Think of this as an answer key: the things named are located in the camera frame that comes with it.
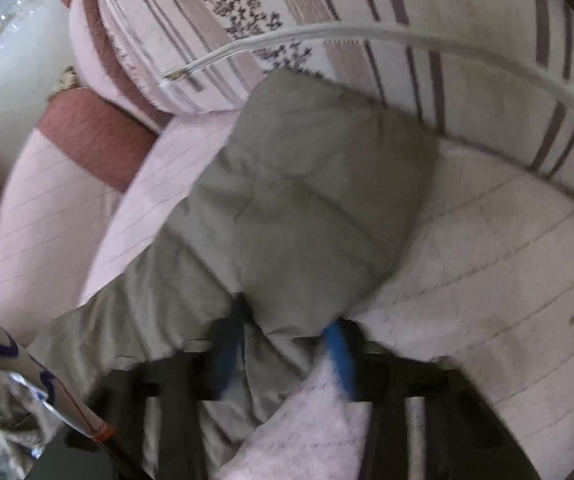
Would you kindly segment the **olive quilted hooded jacket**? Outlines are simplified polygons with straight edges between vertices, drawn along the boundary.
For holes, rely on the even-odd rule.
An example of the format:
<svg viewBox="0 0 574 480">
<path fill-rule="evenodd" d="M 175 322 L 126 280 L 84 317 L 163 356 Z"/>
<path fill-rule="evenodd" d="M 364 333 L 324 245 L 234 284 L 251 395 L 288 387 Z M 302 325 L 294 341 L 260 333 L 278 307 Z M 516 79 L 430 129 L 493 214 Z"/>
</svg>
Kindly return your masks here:
<svg viewBox="0 0 574 480">
<path fill-rule="evenodd" d="M 276 70 L 152 243 L 32 355 L 89 393 L 120 356 L 169 356 L 244 298 L 236 375 L 202 415 L 220 468 L 308 377 L 323 330 L 398 266 L 438 154 L 413 116 Z"/>
</svg>

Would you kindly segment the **pink quilted bed mattress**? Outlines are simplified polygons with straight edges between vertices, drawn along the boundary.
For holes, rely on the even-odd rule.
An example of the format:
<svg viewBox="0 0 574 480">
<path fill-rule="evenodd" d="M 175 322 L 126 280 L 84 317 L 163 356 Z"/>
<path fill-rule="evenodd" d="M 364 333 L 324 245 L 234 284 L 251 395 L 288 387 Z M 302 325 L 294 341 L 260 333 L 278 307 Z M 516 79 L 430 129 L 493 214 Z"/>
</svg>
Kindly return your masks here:
<svg viewBox="0 0 574 480">
<path fill-rule="evenodd" d="M 175 119 L 123 197 L 85 304 L 150 244 L 226 142 L 236 113 Z M 574 479 L 574 200 L 507 162 L 443 141 L 400 270 L 352 318 L 408 358 L 451 356 L 542 479 Z M 261 427 L 222 479 L 356 479 L 366 408 L 329 361 Z"/>
</svg>

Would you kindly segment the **pink red-trimmed side cushion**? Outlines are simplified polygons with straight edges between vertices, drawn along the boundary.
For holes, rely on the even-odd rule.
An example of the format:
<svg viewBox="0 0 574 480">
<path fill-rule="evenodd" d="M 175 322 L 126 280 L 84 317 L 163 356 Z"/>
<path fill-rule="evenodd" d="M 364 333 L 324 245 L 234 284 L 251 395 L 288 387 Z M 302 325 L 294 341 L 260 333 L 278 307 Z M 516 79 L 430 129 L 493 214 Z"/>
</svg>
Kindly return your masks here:
<svg viewBox="0 0 574 480">
<path fill-rule="evenodd" d="M 122 196 L 157 137 L 85 88 L 58 93 L 0 200 L 0 325 L 22 344 L 76 307 Z"/>
</svg>

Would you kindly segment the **white patterned tube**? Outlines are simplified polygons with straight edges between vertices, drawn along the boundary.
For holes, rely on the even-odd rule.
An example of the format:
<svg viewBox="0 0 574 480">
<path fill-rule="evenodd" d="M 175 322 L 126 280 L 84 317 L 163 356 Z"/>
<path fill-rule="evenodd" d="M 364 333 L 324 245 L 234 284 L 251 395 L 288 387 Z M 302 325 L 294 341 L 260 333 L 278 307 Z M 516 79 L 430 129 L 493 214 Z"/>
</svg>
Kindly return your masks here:
<svg viewBox="0 0 574 480">
<path fill-rule="evenodd" d="M 28 388 L 48 411 L 90 440 L 100 443 L 112 428 L 47 367 L 34 359 L 0 326 L 0 372 Z"/>
</svg>

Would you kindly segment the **striped floral side pillow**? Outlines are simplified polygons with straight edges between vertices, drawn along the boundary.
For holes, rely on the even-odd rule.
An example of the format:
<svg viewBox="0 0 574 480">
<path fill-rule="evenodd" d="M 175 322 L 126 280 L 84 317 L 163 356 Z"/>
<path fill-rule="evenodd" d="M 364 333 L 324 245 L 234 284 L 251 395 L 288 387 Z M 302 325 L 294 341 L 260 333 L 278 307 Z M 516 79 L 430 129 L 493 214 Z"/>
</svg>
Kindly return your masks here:
<svg viewBox="0 0 574 480">
<path fill-rule="evenodd" d="M 63 1 L 83 81 L 152 131 L 285 67 L 574 195 L 574 0 Z"/>
</svg>

